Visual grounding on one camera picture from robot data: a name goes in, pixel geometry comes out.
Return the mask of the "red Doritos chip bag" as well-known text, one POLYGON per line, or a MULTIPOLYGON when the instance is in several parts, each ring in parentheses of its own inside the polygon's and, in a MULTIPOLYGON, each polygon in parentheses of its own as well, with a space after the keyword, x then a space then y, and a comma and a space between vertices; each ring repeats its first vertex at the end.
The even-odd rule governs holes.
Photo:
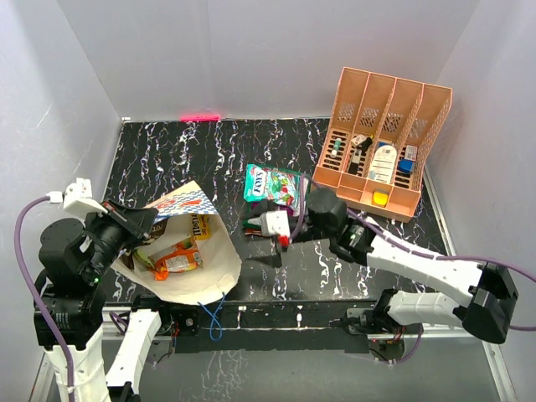
POLYGON ((267 234, 264 234, 260 227, 244 228, 244 233, 248 236, 267 237, 267 234))

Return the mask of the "brown chocolate snack bag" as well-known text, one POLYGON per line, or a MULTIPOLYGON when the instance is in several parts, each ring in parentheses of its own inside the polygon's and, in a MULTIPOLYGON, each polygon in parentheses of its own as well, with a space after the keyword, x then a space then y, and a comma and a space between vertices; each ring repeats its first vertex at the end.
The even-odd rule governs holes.
POLYGON ((160 237, 162 237, 165 234, 167 225, 168 219, 163 219, 154 223, 151 227, 148 237, 143 240, 143 244, 149 245, 154 241, 158 240, 160 237))

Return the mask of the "purple snack packet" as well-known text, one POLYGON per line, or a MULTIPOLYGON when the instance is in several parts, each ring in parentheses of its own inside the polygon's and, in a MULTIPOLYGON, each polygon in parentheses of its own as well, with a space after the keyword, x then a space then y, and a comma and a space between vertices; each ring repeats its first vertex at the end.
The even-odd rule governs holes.
POLYGON ((289 217, 294 216, 294 210, 286 205, 279 205, 274 200, 271 199, 262 199, 259 202, 254 202, 251 205, 250 212, 248 213, 248 217, 256 218, 260 217, 263 213, 266 212, 273 212, 273 211, 284 211, 287 213, 289 217))

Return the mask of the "teal Fox's candy bag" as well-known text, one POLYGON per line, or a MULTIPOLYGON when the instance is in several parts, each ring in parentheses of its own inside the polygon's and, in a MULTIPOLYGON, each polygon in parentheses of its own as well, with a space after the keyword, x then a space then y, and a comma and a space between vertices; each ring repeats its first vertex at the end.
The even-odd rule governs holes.
POLYGON ((243 196, 248 203, 271 199, 279 205, 297 209, 299 177, 279 168, 248 164, 243 196))

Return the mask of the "blue checkered paper bag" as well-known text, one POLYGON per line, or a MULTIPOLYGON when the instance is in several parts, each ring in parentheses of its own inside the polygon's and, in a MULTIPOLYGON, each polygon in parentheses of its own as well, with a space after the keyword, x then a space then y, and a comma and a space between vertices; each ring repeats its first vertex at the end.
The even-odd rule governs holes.
POLYGON ((241 259, 219 212, 191 181, 147 206, 158 211, 150 237, 112 268, 160 300, 207 306, 238 282, 241 259))

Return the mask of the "green snack bag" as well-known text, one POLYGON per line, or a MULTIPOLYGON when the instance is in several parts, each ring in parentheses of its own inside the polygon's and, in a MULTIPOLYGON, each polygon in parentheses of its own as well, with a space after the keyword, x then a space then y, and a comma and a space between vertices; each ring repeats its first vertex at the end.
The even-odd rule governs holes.
POLYGON ((308 178, 299 172, 248 164, 243 193, 246 202, 243 228, 260 232, 260 215, 268 212, 271 207, 285 211, 293 228, 301 212, 300 201, 303 199, 303 205, 306 205, 310 187, 308 178))

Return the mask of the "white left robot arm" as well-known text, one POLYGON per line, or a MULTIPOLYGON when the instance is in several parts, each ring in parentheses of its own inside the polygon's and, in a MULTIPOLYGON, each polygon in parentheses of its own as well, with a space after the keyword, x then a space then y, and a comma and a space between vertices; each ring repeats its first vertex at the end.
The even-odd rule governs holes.
POLYGON ((42 232, 39 260, 50 283, 39 292, 33 322, 63 401, 140 400, 149 348, 156 334, 171 328, 173 314, 159 305, 131 312, 121 346, 105 368, 100 280, 122 252, 148 240, 156 217, 154 208, 106 200, 84 219, 61 219, 42 232))

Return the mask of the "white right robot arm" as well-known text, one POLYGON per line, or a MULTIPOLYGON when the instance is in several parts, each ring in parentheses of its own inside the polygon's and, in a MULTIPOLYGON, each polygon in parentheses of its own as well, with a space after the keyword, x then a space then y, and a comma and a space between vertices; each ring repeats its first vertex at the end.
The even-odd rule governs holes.
POLYGON ((338 326, 357 333, 398 333, 416 324, 460 327, 488 343, 505 342, 518 301, 509 269, 493 261, 433 253, 361 218, 328 188, 317 188, 299 199, 291 216, 272 200, 255 202, 246 222, 260 226, 281 253, 289 244, 308 238, 327 239, 329 250, 348 263, 387 271, 428 286, 411 293, 385 289, 368 310, 348 311, 338 326))

